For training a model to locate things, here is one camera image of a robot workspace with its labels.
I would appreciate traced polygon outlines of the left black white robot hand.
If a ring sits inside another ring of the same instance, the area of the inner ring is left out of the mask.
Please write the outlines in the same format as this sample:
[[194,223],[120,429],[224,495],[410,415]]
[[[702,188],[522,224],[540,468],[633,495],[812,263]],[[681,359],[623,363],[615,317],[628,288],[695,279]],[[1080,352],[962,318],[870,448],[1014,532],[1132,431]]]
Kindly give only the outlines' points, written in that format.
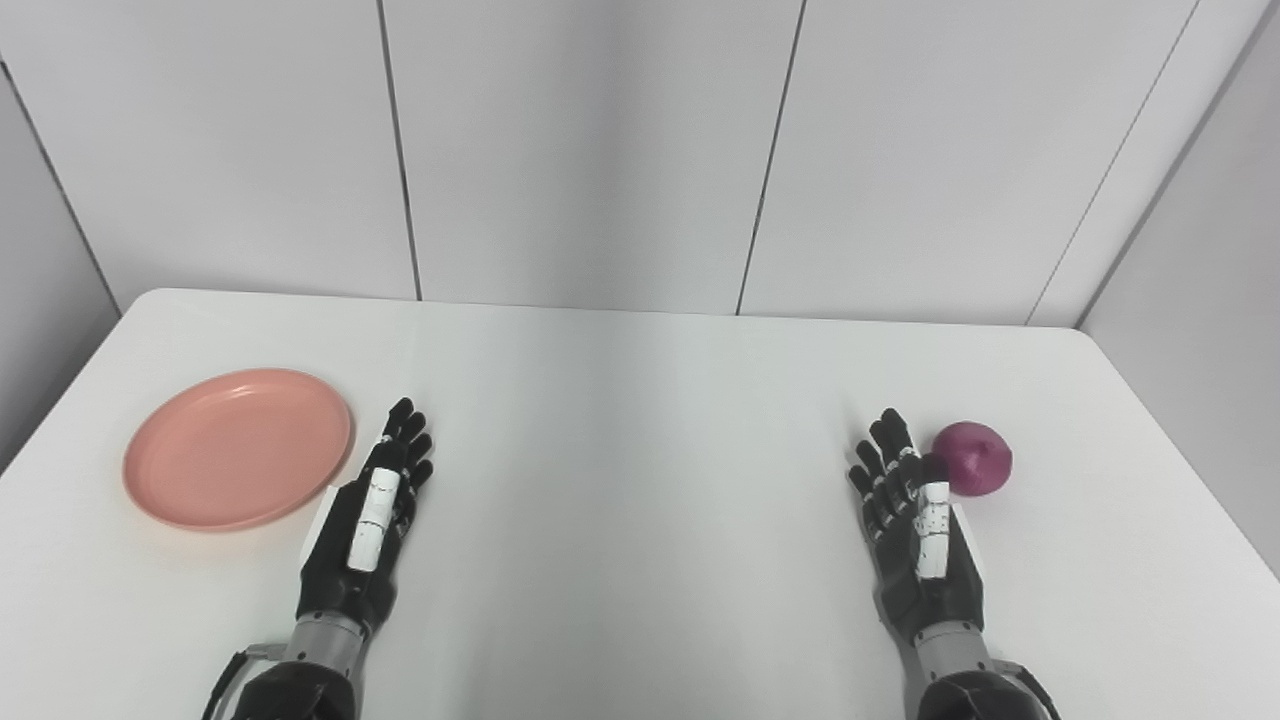
[[374,635],[393,610],[396,565],[434,471],[426,418],[408,397],[388,413],[358,475],[337,489],[300,579],[300,620],[340,616]]

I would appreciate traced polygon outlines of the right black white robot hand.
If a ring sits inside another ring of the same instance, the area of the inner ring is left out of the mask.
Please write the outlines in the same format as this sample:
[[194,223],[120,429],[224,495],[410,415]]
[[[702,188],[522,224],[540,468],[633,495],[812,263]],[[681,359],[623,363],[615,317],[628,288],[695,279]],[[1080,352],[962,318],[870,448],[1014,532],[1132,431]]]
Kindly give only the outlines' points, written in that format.
[[887,407],[858,442],[847,479],[878,580],[884,620],[906,641],[928,626],[986,626],[984,585],[954,511],[948,468],[923,454]]

